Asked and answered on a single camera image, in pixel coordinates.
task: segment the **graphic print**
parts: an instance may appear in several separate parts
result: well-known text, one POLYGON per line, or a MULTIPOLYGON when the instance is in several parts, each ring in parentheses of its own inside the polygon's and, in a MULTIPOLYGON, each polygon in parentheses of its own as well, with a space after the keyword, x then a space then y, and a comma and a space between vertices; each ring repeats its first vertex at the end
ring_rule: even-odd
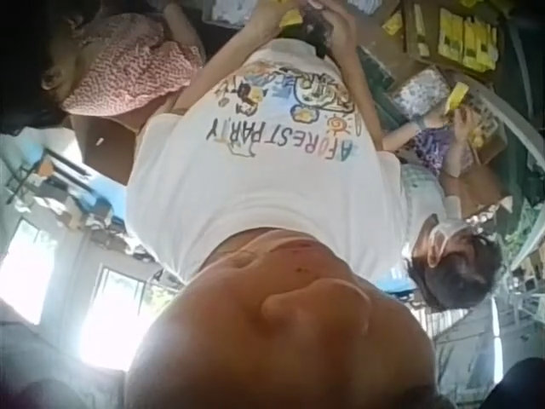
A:
POLYGON ((352 138, 361 135, 362 119, 344 84, 327 73, 259 60, 223 80, 214 97, 236 116, 214 118, 206 141, 226 145, 234 156, 255 158, 256 147, 265 145, 340 162, 356 153, 352 138), (269 116, 278 110, 292 124, 253 119, 265 103, 269 116))

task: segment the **pink patterned shirt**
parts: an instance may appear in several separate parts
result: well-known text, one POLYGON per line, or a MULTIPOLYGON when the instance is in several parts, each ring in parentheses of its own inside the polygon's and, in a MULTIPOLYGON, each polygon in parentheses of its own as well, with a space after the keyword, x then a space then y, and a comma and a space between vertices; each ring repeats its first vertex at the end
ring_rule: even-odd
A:
POLYGON ((71 114, 111 117, 133 111, 185 88, 203 65, 198 47, 166 40, 162 24, 142 14, 91 23, 83 43, 96 41, 104 49, 62 103, 71 114))

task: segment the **hand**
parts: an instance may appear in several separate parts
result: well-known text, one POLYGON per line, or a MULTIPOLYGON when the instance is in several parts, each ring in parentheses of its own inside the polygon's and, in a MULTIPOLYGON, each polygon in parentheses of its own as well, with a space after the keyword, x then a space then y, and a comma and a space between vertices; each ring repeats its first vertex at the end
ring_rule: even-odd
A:
POLYGON ((297 9, 300 3, 301 0, 259 0, 242 32, 263 43, 271 41, 280 33, 280 22, 285 14, 297 9))
POLYGON ((475 112, 468 107, 460 107, 454 111, 454 137, 456 142, 465 143, 477 128, 478 119, 475 112))
POLYGON ((350 14, 345 0, 316 0, 324 6, 324 18, 333 26, 330 47, 336 59, 353 52, 358 44, 356 18, 350 14))

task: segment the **face mask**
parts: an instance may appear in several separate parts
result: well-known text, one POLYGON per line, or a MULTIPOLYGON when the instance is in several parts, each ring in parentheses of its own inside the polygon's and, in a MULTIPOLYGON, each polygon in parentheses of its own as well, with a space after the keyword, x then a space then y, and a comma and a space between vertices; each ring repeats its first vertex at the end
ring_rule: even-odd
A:
POLYGON ((439 249, 439 256, 443 255, 445 251, 446 244, 449 240, 457 233, 460 233, 462 230, 469 228, 469 225, 461 219, 447 219, 444 222, 440 222, 435 226, 429 234, 429 239, 431 243, 435 243, 437 240, 438 234, 441 233, 444 236, 443 244, 439 249))

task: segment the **dark hair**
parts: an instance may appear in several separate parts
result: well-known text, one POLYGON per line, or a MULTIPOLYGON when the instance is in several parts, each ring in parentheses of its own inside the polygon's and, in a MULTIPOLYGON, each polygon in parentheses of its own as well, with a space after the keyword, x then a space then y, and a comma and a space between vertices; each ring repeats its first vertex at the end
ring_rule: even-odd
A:
POLYGON ((51 67, 53 21, 47 1, 15 2, 3 16, 0 133, 18 135, 26 126, 58 125, 66 116, 42 89, 51 67))
POLYGON ((500 247, 480 234, 469 240, 475 252, 473 263, 463 253, 450 253, 435 268, 429 267, 426 260, 408 263, 409 276, 432 309, 472 308, 492 292, 502 266, 500 247))

